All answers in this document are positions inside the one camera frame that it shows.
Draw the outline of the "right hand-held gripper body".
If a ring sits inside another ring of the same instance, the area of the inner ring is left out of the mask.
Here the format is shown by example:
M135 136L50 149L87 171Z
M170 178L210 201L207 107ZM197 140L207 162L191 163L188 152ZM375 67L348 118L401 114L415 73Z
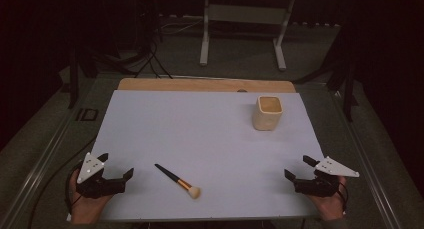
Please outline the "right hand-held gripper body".
M318 197L331 197L338 191L339 176L358 178L360 173L325 157L314 168L315 178L311 180L295 179L294 188L297 193Z

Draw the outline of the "person's left hand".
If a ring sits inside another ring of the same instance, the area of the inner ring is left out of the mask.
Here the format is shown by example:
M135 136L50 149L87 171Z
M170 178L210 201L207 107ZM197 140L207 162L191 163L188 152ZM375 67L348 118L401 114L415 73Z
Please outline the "person's left hand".
M69 188L71 192L71 223L74 225L95 224L98 222L107 203L113 198L112 195L97 199L83 197L76 191L76 180L79 170L71 174Z

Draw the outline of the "black stand leg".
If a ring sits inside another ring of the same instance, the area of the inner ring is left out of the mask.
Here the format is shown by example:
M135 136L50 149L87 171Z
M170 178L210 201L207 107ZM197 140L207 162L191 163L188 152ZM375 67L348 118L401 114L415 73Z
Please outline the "black stand leg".
M70 91L70 102L69 109L72 109L79 97L79 77L78 77L78 61L76 48L72 47L69 53L70 57L70 76L69 76L69 91Z
M343 113L346 119L352 121L352 105L354 102L353 89L354 89L354 75L355 75L356 66L354 63L351 63L347 69L345 77L345 90L344 90L344 99L343 99Z

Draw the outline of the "white metal stand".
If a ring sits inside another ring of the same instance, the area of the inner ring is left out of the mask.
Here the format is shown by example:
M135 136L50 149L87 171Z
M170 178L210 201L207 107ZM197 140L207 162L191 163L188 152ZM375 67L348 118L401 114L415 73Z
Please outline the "white metal stand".
M280 26L279 35L273 39L273 47L278 69L285 71L287 66L283 54L282 42L288 28L295 1L289 0L287 6L284 8L271 8L213 4L210 0L204 0L203 38L199 64L201 66L208 65L210 43L209 24L211 21L257 23Z

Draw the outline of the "beige square cup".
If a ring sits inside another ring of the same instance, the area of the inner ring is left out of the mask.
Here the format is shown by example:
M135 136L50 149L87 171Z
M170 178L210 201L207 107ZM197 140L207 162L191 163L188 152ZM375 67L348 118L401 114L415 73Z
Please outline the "beige square cup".
M252 125L259 131L273 131L283 114L283 106L276 96L259 96L252 115Z

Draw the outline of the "wooden table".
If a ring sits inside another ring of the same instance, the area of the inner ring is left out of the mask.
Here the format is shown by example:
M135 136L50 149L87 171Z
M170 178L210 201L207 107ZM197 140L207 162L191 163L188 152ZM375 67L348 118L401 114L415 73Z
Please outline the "wooden table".
M137 91L194 91L194 92L265 92L295 93L289 81L264 81L241 79L151 79L125 78L119 90Z

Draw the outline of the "black handled makeup brush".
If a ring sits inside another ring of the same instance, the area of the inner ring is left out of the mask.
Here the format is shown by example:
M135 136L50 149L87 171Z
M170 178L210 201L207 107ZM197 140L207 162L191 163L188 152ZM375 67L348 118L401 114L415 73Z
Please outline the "black handled makeup brush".
M184 181L179 176L175 175L174 173L172 173L165 167L161 166L160 164L155 164L155 167L158 168L162 173L164 173L168 178L170 178L176 184L181 186L184 190L186 190L192 199L198 199L200 197L201 189L199 187L192 186L191 184Z

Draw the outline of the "white board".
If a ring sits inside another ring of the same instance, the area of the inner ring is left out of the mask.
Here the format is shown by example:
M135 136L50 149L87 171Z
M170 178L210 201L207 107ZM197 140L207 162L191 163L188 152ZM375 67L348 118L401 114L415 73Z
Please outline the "white board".
M257 131L255 93L115 91L93 154L108 153L104 175L133 168L126 191L102 217L108 221L273 219L313 216L284 170L311 178L303 163L323 153L301 96L282 93L282 117L273 131ZM176 184L160 164L192 186Z

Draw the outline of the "person's right hand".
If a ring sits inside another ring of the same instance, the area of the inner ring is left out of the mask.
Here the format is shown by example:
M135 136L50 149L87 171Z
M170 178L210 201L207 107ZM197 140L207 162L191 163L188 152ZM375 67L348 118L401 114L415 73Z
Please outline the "person's right hand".
M307 196L318 210L321 219L324 221L342 219L344 217L348 200L346 178L339 176L338 180L338 191L331 197Z

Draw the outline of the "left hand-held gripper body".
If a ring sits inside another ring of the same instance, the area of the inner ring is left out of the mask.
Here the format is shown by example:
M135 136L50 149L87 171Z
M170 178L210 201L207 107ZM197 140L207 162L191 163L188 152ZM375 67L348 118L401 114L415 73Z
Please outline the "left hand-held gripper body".
M97 199L125 191L126 181L121 178L105 179L105 162L88 152L81 163L76 180L76 191L83 197Z

